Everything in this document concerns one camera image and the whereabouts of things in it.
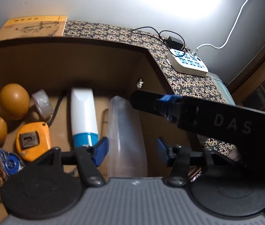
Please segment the small clear tape roll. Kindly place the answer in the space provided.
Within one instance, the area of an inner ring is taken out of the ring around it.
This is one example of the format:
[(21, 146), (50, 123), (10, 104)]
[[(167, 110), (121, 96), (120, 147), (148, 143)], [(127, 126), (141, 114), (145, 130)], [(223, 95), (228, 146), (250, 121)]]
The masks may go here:
[(32, 94), (32, 99), (39, 115), (43, 119), (48, 119), (54, 113), (50, 99), (43, 89)]

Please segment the floral patterned tablecloth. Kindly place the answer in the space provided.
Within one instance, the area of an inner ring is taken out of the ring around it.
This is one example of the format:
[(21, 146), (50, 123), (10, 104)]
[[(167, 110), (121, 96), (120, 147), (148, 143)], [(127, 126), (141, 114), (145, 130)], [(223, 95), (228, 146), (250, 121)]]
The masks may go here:
[(225, 103), (225, 100), (208, 75), (199, 77), (176, 72), (167, 59), (168, 50), (166, 46), (156, 34), (133, 31), (131, 28), (115, 25), (67, 21), (63, 35), (66, 37), (101, 39), (144, 47), (149, 50), (163, 71), (175, 94)]

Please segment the black power adapter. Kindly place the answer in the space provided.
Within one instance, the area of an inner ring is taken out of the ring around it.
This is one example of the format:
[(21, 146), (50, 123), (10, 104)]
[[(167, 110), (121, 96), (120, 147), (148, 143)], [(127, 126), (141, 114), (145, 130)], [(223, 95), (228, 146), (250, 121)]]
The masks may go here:
[(171, 49), (175, 49), (175, 50), (183, 50), (183, 42), (179, 39), (176, 39), (174, 37), (169, 36), (166, 39), (166, 45), (171, 48)]

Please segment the brown gourd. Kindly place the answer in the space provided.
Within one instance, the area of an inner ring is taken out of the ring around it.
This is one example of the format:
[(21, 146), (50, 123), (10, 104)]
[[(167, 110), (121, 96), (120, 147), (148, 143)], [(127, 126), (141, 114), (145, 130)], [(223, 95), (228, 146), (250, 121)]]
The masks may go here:
[(30, 97), (20, 84), (5, 85), (0, 91), (0, 144), (8, 134), (7, 123), (23, 119), (29, 110)]

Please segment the white tube blue cap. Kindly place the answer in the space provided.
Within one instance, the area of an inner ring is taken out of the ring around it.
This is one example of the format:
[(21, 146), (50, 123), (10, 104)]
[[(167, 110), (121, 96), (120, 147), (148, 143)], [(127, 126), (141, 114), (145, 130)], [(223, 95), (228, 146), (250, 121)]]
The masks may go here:
[(92, 89), (72, 88), (70, 121), (74, 148), (94, 146), (99, 141)]

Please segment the blue correction tape dispenser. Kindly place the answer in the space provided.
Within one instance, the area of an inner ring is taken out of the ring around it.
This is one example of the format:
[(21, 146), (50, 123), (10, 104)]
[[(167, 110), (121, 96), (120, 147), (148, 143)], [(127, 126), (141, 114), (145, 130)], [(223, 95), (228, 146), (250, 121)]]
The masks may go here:
[(10, 175), (20, 172), (25, 167), (25, 164), (17, 154), (0, 148), (0, 166), (6, 176), (10, 177)]

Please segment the light green folded cloth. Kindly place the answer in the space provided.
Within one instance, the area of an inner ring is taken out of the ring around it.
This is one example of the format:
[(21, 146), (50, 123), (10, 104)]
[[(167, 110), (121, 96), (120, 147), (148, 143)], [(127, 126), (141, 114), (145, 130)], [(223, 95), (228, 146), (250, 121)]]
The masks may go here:
[(211, 78), (211, 80), (215, 84), (215, 86), (218, 89), (219, 93), (221, 94), (221, 96), (225, 100), (225, 103), (228, 104), (228, 105), (235, 106), (236, 104), (235, 104), (230, 92), (228, 91), (227, 87), (222, 82), (222, 80), (216, 74), (208, 73), (207, 75)]

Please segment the orange tape measure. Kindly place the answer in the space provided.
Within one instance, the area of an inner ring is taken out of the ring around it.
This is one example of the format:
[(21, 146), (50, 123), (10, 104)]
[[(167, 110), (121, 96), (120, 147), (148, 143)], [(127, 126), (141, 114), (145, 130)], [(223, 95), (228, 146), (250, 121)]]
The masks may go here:
[(49, 126), (45, 122), (23, 125), (16, 135), (16, 151), (25, 161), (32, 162), (50, 150)]

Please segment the clear plastic case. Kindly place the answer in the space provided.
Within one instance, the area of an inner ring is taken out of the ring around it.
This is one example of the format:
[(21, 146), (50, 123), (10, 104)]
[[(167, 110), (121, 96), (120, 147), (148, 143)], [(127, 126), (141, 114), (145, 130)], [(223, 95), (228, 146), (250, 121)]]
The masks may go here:
[(107, 137), (110, 177), (148, 176), (139, 113), (122, 97), (115, 96), (110, 100)]

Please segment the yellow book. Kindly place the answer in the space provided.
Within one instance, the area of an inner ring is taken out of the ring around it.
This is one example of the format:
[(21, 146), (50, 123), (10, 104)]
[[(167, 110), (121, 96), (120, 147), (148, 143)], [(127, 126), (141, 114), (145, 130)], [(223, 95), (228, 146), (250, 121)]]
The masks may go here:
[(67, 16), (28, 16), (9, 19), (0, 29), (0, 41), (63, 36)]

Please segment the white power strip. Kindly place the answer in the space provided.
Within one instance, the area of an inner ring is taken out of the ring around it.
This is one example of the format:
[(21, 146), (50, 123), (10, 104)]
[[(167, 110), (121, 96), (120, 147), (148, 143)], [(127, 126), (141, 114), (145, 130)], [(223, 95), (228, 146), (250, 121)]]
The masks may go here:
[(203, 61), (190, 53), (170, 49), (167, 59), (174, 70), (179, 73), (204, 77), (209, 72)]

